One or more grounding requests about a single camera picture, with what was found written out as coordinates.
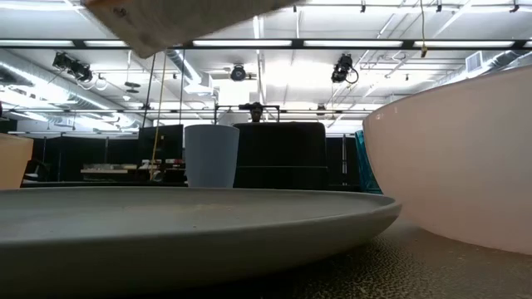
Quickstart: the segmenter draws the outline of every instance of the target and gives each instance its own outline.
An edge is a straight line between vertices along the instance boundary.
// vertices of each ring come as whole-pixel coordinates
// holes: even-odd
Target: teal object
[[[359,130],[355,133],[357,143],[358,171],[360,172],[360,187],[362,192],[372,194],[382,194],[381,187],[375,179],[372,166],[367,158],[366,143],[364,142],[364,131]]]

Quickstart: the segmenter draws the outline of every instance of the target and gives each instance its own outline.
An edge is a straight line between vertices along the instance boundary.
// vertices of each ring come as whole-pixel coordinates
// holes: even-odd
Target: table
[[[372,242],[269,277],[135,297],[532,299],[532,256],[481,248],[398,219]]]

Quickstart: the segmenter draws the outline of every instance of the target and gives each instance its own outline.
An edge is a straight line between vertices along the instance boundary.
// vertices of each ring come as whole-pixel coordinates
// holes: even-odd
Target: large bowl
[[[424,229],[532,254],[532,67],[438,87],[364,120],[383,193]]]

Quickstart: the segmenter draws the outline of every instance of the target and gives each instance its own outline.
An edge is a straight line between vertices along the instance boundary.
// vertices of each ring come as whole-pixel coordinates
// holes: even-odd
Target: round tray
[[[246,189],[0,192],[0,294],[109,297],[263,275],[364,243],[393,199]]]

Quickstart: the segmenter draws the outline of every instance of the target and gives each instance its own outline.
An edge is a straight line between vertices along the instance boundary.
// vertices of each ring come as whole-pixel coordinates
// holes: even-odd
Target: fluorescent light
[[[305,41],[306,47],[400,47],[402,41]]]
[[[87,47],[127,47],[123,41],[84,41]]]
[[[71,113],[116,113],[118,110],[71,110]]]
[[[65,112],[63,109],[16,109],[19,112],[38,112],[38,113],[59,113]]]
[[[426,41],[427,47],[512,47],[513,41]],[[423,42],[414,42],[414,47],[422,47]]]
[[[39,5],[39,4],[0,4],[0,8],[12,10],[28,10],[39,12],[64,12],[85,9],[83,6],[67,5]]]
[[[292,41],[286,40],[197,40],[196,47],[290,47]]]
[[[30,120],[48,121],[46,117],[32,113],[32,112],[25,112],[25,113],[10,112],[10,113],[13,115],[21,116],[21,117],[26,117]]]
[[[254,33],[255,39],[260,38],[259,17],[257,16],[253,17],[253,33]]]
[[[72,41],[0,40],[1,47],[74,47]]]
[[[124,113],[144,113],[144,110],[124,110]],[[157,113],[172,113],[172,110],[148,110],[148,114],[157,114]]]

